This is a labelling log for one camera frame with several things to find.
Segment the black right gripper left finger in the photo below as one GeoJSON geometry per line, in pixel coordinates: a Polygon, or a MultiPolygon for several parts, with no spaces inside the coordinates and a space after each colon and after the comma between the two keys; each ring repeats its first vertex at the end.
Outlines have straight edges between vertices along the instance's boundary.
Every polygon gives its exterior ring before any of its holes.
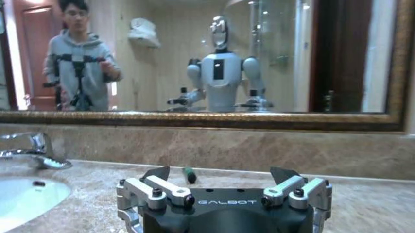
{"type": "Polygon", "coordinates": [[[169,206],[191,210],[195,204],[194,194],[187,187],[167,181],[170,167],[149,170],[141,178],[127,178],[116,185],[116,212],[124,221],[127,232],[145,232],[146,212],[161,214],[169,206]]]}

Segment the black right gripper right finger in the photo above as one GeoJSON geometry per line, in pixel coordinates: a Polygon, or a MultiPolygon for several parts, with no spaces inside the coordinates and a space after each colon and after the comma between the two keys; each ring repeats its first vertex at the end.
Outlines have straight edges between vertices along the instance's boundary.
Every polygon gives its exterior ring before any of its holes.
{"type": "Polygon", "coordinates": [[[270,169],[275,186],[263,190],[263,206],[266,209],[282,207],[306,211],[313,208],[313,232],[322,233],[325,222],[331,218],[333,185],[322,178],[307,179],[290,169],[270,169]]]}

